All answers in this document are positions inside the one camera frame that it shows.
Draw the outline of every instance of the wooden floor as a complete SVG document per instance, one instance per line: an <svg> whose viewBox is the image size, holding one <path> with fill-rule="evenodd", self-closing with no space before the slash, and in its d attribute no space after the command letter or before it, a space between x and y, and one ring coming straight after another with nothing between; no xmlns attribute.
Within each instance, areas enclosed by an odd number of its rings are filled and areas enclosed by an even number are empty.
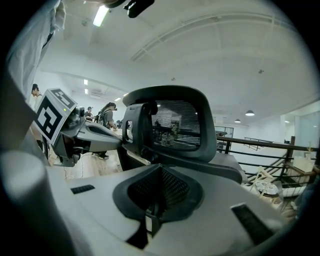
<svg viewBox="0 0 320 256"><path fill-rule="evenodd" d="M66 180L104 176L122 172L118 152L111 150L106 154L109 156L109 159L99 159L98 155L92 155L92 153L82 154L80 160L74 167L59 167L59 171ZM50 165L53 165L56 158L57 156L53 150L50 150Z"/></svg>

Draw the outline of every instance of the railing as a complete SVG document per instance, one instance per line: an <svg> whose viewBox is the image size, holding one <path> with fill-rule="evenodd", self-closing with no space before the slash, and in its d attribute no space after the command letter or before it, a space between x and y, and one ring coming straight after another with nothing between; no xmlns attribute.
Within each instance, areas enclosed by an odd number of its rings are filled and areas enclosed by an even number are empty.
<svg viewBox="0 0 320 256"><path fill-rule="evenodd" d="M285 171L289 169L288 166L285 166L285 163L289 163L291 160L293 160L293 151L308 151L307 147L304 146L295 146L295 137L291 137L290 144L280 144L275 143L268 140L261 140L261 139L239 139L239 138L227 138L222 136L216 137L218 141L226 142L225 149L220 149L219 151L224 151L225 154L234 153L234 154L242 154L247 156L254 156L254 157L262 157L262 158L274 158L276 161L272 163L271 165L265 165L265 164L255 164L255 163L247 163L247 162L239 162L240 165L247 165L247 166L255 166L259 167L262 166L264 169L270 173L275 173L279 169L281 169L280 175L274 175L273 177L276 177L278 181L283 182L284 180L288 181L288 178L295 178L298 177L298 175L288 175ZM239 152L239 151L233 151L231 150L231 143L237 143L237 144L244 144L249 146L256 146L256 147L268 147L268 148L274 148L274 149L284 149L286 150L286 154L283 156L274 156L274 155L262 155L262 154L253 154L253 153L245 153L245 152ZM311 148L313 152L316 152L316 158L312 158L312 160L315 160L315 165L320 164L320 150L319 148ZM256 176L256 173L248 173L245 172L246 175L250 177Z"/></svg>
<svg viewBox="0 0 320 256"><path fill-rule="evenodd" d="M264 140L264 139L258 139L258 138L250 138L250 137L244 137L245 140L247 141L254 141L254 142L267 142L267 143L273 143L273 141L269 140ZM250 144L243 144L246 147L249 147L249 149L253 149L255 151L258 151L262 149L263 147L258 146L258 145L250 145Z"/></svg>
<svg viewBox="0 0 320 256"><path fill-rule="evenodd" d="M316 177L315 173L302 173L302 171L294 170L293 166L291 165L290 161L293 159L293 151L308 151L308 148L303 146L295 146L295 137L291 137L290 144L280 144L275 143L272 141L262 141L262 140L247 140L247 139L238 139L238 138L227 138L217 136L217 140L226 143L225 149L219 149L220 152L224 151L225 154L234 153L234 154L242 154L254 157L262 157L262 158L273 158L275 161L271 165L264 165L264 164L255 164L255 163L247 163L247 162L239 162L241 165L247 166L262 166L264 170L272 176L269 178L268 182L277 183L278 181L281 182L282 187L282 195L283 197L293 197L297 196L301 193L301 187L305 186L308 183L312 183L314 178ZM268 148L275 148L275 149L284 149L286 153L282 156L274 156L274 155L262 155L262 154L254 154L254 153L244 153L239 151L231 150L231 143L237 144L247 144L249 146L257 146L257 147L268 147ZM312 158L315 160L315 166L320 164L320 150L319 148L309 148L309 150L316 152L316 157ZM257 173L249 173L244 172L248 177L248 182L245 186L252 186L254 180L257 177ZM283 204L280 208L280 212L285 214L285 211L290 203L290 200L286 199L283 200Z"/></svg>

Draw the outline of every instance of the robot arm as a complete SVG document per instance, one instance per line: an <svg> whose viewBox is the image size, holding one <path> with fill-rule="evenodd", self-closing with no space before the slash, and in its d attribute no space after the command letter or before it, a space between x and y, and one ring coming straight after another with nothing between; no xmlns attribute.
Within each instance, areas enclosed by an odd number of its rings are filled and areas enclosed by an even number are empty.
<svg viewBox="0 0 320 256"><path fill-rule="evenodd" d="M86 121L85 108L59 88L45 92L36 113L35 125L51 143L61 166L73 167L81 154L116 150L122 145L113 132Z"/></svg>

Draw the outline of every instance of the black mesh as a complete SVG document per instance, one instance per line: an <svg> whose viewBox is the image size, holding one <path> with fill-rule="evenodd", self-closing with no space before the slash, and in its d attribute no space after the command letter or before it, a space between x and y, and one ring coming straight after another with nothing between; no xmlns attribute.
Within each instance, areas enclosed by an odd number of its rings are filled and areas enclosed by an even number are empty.
<svg viewBox="0 0 320 256"><path fill-rule="evenodd" d="M186 199L189 186L183 180L164 169L154 171L133 183L128 196L142 210L157 202L161 211L166 211Z"/></svg>
<svg viewBox="0 0 320 256"><path fill-rule="evenodd" d="M197 150L201 137L194 106L183 100L160 100L156 103L158 112L152 115L154 145L181 151Z"/></svg>

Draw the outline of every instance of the ceiling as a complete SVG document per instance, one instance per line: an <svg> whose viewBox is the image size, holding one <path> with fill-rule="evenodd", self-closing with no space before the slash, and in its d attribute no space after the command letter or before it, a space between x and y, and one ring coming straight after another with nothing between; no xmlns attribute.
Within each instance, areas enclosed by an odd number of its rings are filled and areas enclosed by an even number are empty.
<svg viewBox="0 0 320 256"><path fill-rule="evenodd" d="M103 84L100 81L88 80L88 84L84 84L82 77L76 77L67 74L60 74L60 78L72 89L73 92L85 94L88 89L88 96L95 99L102 99L113 102L117 98L122 98L126 91Z"/></svg>
<svg viewBox="0 0 320 256"><path fill-rule="evenodd" d="M320 111L320 100L313 102L313 103L311 103L307 106L304 106L302 108L296 109L288 114L300 117L300 116L309 115L309 114L319 112L319 111Z"/></svg>
<svg viewBox="0 0 320 256"><path fill-rule="evenodd" d="M310 64L298 33L264 1L155 0L135 19L112 9L101 27L93 25L98 4L64 2L65 29L41 69L92 80L100 93L191 86L207 96L212 115L229 124L285 114L319 97L315 80L300 87L299 79L314 74L306 73ZM286 98L288 90L300 97ZM247 110L255 116L245 116Z"/></svg>

